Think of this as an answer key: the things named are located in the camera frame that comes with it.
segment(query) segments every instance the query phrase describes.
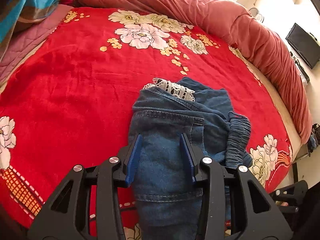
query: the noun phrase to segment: television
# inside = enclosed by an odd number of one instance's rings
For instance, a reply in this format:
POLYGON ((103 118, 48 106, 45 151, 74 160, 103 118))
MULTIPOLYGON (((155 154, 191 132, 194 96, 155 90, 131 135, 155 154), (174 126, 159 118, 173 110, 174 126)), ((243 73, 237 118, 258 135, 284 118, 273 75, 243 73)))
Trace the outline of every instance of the television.
POLYGON ((311 69, 320 60, 320 46, 296 23, 293 25, 285 39, 311 69))

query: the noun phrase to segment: white flower print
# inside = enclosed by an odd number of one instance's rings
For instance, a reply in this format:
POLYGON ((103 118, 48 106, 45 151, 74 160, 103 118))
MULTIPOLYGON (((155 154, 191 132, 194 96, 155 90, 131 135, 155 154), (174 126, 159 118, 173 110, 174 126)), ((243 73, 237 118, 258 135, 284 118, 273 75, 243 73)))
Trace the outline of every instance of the white flower print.
POLYGON ((276 168, 276 161, 278 159, 277 139, 274 139, 271 134, 264 138, 266 142, 263 147, 257 146, 257 149, 250 149, 250 155, 253 159, 252 166, 249 170, 257 178, 257 180, 265 186, 266 181, 270 177, 271 171, 276 168))
POLYGON ((290 157, 290 163, 292 163, 292 148, 291 146, 289 145, 289 157, 290 157))
POLYGON ((273 171, 276 167, 276 161, 278 159, 277 151, 277 139, 274 139, 271 134, 268 134, 264 137, 266 144, 263 145, 266 154, 270 155, 270 167, 273 171))
POLYGON ((188 27, 190 30, 192 30, 193 29, 193 25, 189 25, 189 24, 185 24, 185 23, 179 23, 180 25, 181 25, 181 27, 188 27))
POLYGON ((139 23, 151 23, 163 32, 185 33, 186 31, 177 20, 170 19, 166 15, 157 15, 155 13, 140 16, 139 23))
POLYGON ((115 34, 120 34, 120 39, 124 43, 137 49, 146 49, 153 47, 154 49, 165 49, 169 47, 167 42, 162 38, 169 38, 168 33, 153 27, 150 24, 127 24, 124 29, 117 29, 115 34))
POLYGON ((265 187, 266 181, 270 178, 270 155, 266 154, 265 149, 258 146, 256 150, 250 149, 250 155, 253 159, 252 166, 249 170, 265 187))
POLYGON ((246 63, 246 60, 244 59, 244 57, 242 56, 241 52, 239 51, 239 49, 234 49, 233 47, 229 46, 229 49, 231 50, 231 52, 236 55, 239 59, 241 59, 245 65, 247 66, 247 68, 249 69, 249 71, 254 75, 254 78, 256 79, 256 81, 258 81, 259 86, 261 86, 260 83, 260 78, 257 76, 257 74, 253 71, 253 69, 246 63))
POLYGON ((182 35, 180 42, 187 46, 188 49, 191 49, 195 54, 208 54, 201 40, 195 40, 190 36, 182 35))
POLYGON ((133 11, 118 10, 118 12, 114 12, 109 15, 108 20, 111 20, 112 22, 120 22, 122 24, 135 24, 139 22, 140 14, 133 11))
POLYGON ((16 146, 16 136, 12 133, 14 120, 3 116, 0 118, 0 169, 7 169, 10 162, 10 152, 16 146))
POLYGON ((126 240, 141 240, 141 229, 139 224, 134 226, 134 229, 124 227, 124 235, 126 240))

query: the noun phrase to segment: metal screw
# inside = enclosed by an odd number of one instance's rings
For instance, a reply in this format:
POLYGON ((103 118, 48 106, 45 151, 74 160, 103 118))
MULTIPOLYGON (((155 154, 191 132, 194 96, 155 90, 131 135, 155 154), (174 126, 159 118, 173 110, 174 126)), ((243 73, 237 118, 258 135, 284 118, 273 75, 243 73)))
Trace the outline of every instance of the metal screw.
POLYGON ((248 168, 246 167, 246 166, 240 166, 239 167, 239 171, 241 171, 241 172, 247 172, 248 171, 248 168))
POLYGON ((211 159, 210 157, 204 157, 204 158, 202 159, 202 161, 203 161, 204 163, 206 163, 206 164, 212 163, 212 159, 211 159))
POLYGON ((109 162, 110 163, 117 163, 119 161, 119 158, 118 157, 111 157, 110 159, 109 159, 109 162))
POLYGON ((81 165, 76 165, 76 166, 73 167, 73 170, 75 172, 81 171, 82 170, 82 166, 81 165))

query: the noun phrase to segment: denim fabric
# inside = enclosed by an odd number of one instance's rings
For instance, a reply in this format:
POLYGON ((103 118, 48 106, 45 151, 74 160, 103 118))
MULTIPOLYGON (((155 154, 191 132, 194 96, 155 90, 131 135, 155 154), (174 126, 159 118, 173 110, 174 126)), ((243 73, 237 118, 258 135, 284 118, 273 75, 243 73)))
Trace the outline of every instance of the denim fabric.
POLYGON ((228 93, 187 77, 178 84, 195 91, 194 102, 151 87, 141 90, 133 105, 129 142, 135 133, 142 135, 143 142, 132 188, 144 240, 195 239, 202 191, 194 189, 184 174, 179 151, 182 133, 221 165, 252 163, 245 150, 250 123, 232 112, 228 93))

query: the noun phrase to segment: orange grid pattern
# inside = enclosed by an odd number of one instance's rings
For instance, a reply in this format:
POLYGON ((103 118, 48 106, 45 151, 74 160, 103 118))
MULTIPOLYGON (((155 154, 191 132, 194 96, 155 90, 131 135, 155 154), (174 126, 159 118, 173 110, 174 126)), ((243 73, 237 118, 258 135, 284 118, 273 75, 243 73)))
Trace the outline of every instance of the orange grid pattern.
POLYGON ((35 216, 41 209, 41 204, 31 194, 30 190, 16 174, 8 168, 3 172, 4 180, 12 195, 35 216))

